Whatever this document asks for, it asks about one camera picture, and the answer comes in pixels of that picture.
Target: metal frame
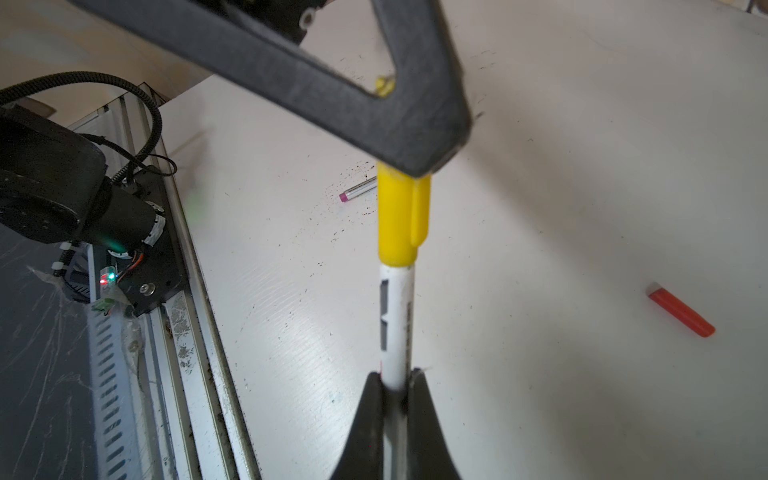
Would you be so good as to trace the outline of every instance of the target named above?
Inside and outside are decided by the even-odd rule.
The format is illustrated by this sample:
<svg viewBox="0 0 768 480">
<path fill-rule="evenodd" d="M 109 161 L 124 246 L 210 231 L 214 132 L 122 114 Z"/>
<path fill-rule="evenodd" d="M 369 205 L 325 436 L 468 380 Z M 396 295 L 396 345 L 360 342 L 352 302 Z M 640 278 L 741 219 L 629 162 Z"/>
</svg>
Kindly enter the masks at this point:
<svg viewBox="0 0 768 480">
<path fill-rule="evenodd" d="M 148 94 L 154 96 L 155 101 L 161 104 L 161 99 L 146 85 L 141 85 Z M 134 142 L 143 144 L 146 137 L 150 132 L 150 121 L 147 115 L 146 107 L 139 102 L 133 95 L 126 94 L 127 106 L 133 103 L 135 108 L 127 108 L 129 113 L 129 120 L 132 125 L 140 124 L 143 126 L 143 131 L 137 132 L 137 129 L 133 131 Z M 159 154 L 166 154 L 165 146 L 161 140 L 158 143 L 155 151 Z M 156 158 L 150 157 L 154 164 L 161 170 L 168 172 L 168 165 L 165 162 L 157 162 Z M 188 290 L 180 292 L 177 296 L 166 303 L 167 316 L 170 319 L 171 327 L 174 329 L 174 342 L 177 348 L 177 354 L 179 352 L 188 353 L 189 349 L 194 348 L 194 351 L 198 355 L 202 355 L 198 358 L 192 358 L 192 360 L 198 360 L 198 364 L 203 368 L 202 372 L 208 371 L 208 376 L 203 376 L 205 383 L 197 385 L 198 389 L 195 392 L 204 393 L 205 398 L 208 399 L 208 407 L 200 410 L 200 414 L 204 417 L 204 412 L 212 412 L 218 415 L 223 420 L 223 425 L 220 422 L 215 422 L 214 426 L 217 427 L 217 437 L 219 439 L 228 439 L 226 445 L 219 445 L 217 447 L 219 452 L 224 454 L 225 458 L 232 458 L 234 460 L 234 470 L 237 471 L 236 475 L 240 478 L 251 478 L 253 480 L 259 480 L 261 478 L 256 456 L 253 452 L 253 446 L 250 443 L 250 437 L 245 426 L 245 419 L 243 418 L 242 411 L 240 410 L 240 402 L 237 399 L 237 392 L 234 388 L 234 382 L 230 374 L 229 367 L 227 365 L 227 358 L 224 355 L 224 350 L 219 339 L 218 329 L 214 322 L 213 310 L 208 303 L 208 297 L 205 293 L 205 285 L 203 276 L 200 271 L 200 266 L 197 262 L 197 256 L 194 253 L 194 246 L 192 244 L 191 235 L 187 229 L 187 221 L 184 217 L 184 211 L 181 206 L 181 200 L 176 188 L 176 182 L 172 177 L 165 177 L 166 195 L 170 204 L 170 215 L 173 217 L 174 224 L 176 225 L 177 240 L 181 253 L 184 257 L 184 264 L 187 267 L 187 278 L 189 282 Z M 186 312 L 183 313 L 180 309 L 186 308 Z M 184 338 L 178 338 L 175 331 L 177 324 L 183 325 L 185 319 L 177 319 L 174 322 L 174 311 L 180 315 L 187 315 L 186 320 L 190 322 L 190 331 L 193 335 Z M 184 368 L 187 368 L 187 362 L 185 361 Z M 213 392 L 210 391 L 210 381 L 213 382 Z M 208 388 L 199 389 L 202 385 L 206 385 Z M 184 384 L 184 390 L 190 391 L 187 384 Z M 194 414 L 190 411 L 190 417 L 193 422 L 196 422 Z M 198 456 L 208 455 L 207 452 L 202 452 L 200 446 L 197 448 Z"/>
<path fill-rule="evenodd" d="M 386 98 L 365 91 L 222 2 L 70 0 L 311 121 L 411 175 L 439 169 L 472 120 L 438 0 L 372 0 L 397 72 Z"/>
<path fill-rule="evenodd" d="M 149 87 L 142 88 L 162 103 Z M 150 133 L 146 109 L 132 94 L 110 102 L 71 129 L 109 135 L 129 151 L 138 150 Z M 162 144 L 156 151 L 165 153 Z M 124 165 L 121 157 L 111 156 L 110 150 L 105 154 L 110 169 Z M 151 161 L 160 168 L 167 167 L 156 159 Z M 258 480 L 256 458 L 207 302 L 176 185 L 168 177 L 164 186 L 170 204 L 167 214 L 177 225 L 177 247 L 190 273 L 189 283 L 165 304 L 137 319 L 125 317 L 122 308 L 113 308 L 108 316 L 91 313 L 89 338 L 92 376 L 96 379 L 93 393 L 97 406 L 94 421 L 99 478 Z M 93 302 L 99 297 L 96 276 L 100 267 L 96 265 L 92 246 L 88 246 L 88 262 Z M 117 372 L 111 382 L 119 380 L 121 385 L 108 392 L 109 398 L 102 399 L 103 390 L 112 386 L 101 388 L 98 380 L 107 366 L 99 362 L 110 353 L 101 352 L 103 345 L 98 345 L 99 332 L 102 336 L 107 334 L 102 332 L 107 323 L 112 333 L 109 341 L 114 343 L 112 349 L 117 350 L 107 360 L 111 366 L 108 375 Z M 109 419 L 103 419 L 100 405 L 117 394 L 119 399 L 109 405 L 109 410 L 120 408 Z M 118 416 L 121 437 L 106 445 L 114 437 L 108 427 Z"/>
</svg>

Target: black cable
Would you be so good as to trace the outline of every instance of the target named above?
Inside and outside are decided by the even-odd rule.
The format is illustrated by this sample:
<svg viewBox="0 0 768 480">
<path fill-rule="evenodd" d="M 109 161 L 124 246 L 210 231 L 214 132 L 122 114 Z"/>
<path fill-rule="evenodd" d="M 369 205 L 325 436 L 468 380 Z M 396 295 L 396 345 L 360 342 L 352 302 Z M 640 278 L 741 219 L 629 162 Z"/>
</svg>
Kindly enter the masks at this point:
<svg viewBox="0 0 768 480">
<path fill-rule="evenodd" d="M 136 160 L 142 162 L 147 158 L 149 153 L 157 146 L 157 142 L 160 141 L 160 134 L 163 130 L 163 119 L 160 116 L 160 110 L 152 100 L 152 97 L 147 95 L 138 86 L 127 80 L 123 80 L 120 77 L 97 71 L 66 71 L 64 73 L 45 75 L 44 77 L 33 78 L 32 80 L 23 81 L 20 84 L 12 85 L 0 90 L 0 105 L 11 103 L 20 98 L 48 90 L 49 88 L 77 83 L 102 83 L 114 85 L 115 87 L 122 88 L 136 95 L 139 100 L 147 105 L 152 117 L 152 130 L 147 139 L 147 143 L 144 144 L 141 150 L 139 150 L 139 153 L 136 154 Z M 120 171 L 112 177 L 112 183 L 119 184 L 122 182 L 128 175 L 129 170 L 130 168 L 127 169 L 125 167 L 120 169 Z"/>
<path fill-rule="evenodd" d="M 105 147 L 111 148 L 112 150 L 114 150 L 118 154 L 120 154 L 122 157 L 126 158 L 130 162 L 129 164 L 133 164 L 136 167 L 139 167 L 141 170 L 146 170 L 146 171 L 150 172 L 151 174 L 160 175 L 161 177 L 170 177 L 170 176 L 172 176 L 173 174 L 175 174 L 176 172 L 179 171 L 179 167 L 176 165 L 176 162 L 174 162 L 173 160 L 171 160 L 170 158 L 168 158 L 168 157 L 166 157 L 164 155 L 147 154 L 148 157 L 160 157 L 160 158 L 165 159 L 165 161 L 167 161 L 170 164 L 171 168 L 173 169 L 168 174 L 160 171 L 160 169 L 156 168 L 154 165 L 144 165 L 136 157 L 131 155 L 130 152 L 125 150 L 123 147 L 121 147 L 120 145 L 118 145 L 118 144 L 116 144 L 114 142 L 111 142 L 111 141 L 107 140 L 104 137 L 101 137 L 99 135 L 92 135 L 92 134 L 80 134 L 80 135 L 82 137 L 84 137 L 84 138 L 87 138 L 88 140 L 92 141 L 93 143 L 95 143 L 97 145 L 104 145 Z"/>
<path fill-rule="evenodd" d="M 69 248 L 61 252 L 60 257 L 58 258 L 58 261 L 61 263 L 61 269 L 53 270 L 53 276 L 64 276 L 64 274 L 67 273 L 67 268 L 69 268 L 69 264 L 72 262 L 74 255 L 77 253 L 76 248 L 78 248 L 79 246 L 80 246 L 79 241 L 77 240 L 70 241 Z"/>
</svg>

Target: white work surface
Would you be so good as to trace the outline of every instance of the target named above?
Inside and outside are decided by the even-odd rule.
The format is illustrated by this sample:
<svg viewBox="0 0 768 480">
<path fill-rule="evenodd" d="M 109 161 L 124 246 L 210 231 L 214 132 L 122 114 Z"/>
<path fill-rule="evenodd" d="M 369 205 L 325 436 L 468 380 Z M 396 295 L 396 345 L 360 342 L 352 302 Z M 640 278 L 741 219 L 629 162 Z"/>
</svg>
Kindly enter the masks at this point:
<svg viewBox="0 0 768 480">
<path fill-rule="evenodd" d="M 474 478 L 768 478 L 768 21 L 446 0 L 477 120 L 433 179 L 413 365 Z M 371 84 L 364 0 L 303 47 Z M 265 480 L 324 480 L 379 365 L 364 153 L 220 78 L 164 139 Z M 702 339 L 658 282 L 717 327 Z"/>
</svg>

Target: bolt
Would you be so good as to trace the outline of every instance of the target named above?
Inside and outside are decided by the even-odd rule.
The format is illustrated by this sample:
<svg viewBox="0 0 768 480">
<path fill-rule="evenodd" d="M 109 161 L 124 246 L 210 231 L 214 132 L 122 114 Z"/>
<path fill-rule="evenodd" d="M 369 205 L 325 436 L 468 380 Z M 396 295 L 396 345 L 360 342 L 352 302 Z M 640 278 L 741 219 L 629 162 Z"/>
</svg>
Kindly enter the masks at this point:
<svg viewBox="0 0 768 480">
<path fill-rule="evenodd" d="M 152 293 L 154 293 L 154 283 L 145 283 L 144 285 L 140 286 L 139 293 L 144 296 L 150 296 Z"/>
</svg>

